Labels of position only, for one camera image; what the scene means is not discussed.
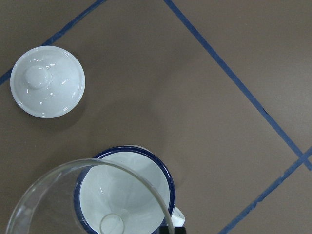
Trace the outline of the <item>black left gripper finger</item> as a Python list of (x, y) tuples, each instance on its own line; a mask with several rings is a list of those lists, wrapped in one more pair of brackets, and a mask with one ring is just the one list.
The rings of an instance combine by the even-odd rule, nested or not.
[(160, 234), (186, 234), (185, 227), (173, 227), (173, 229), (169, 229), (168, 226), (160, 227)]

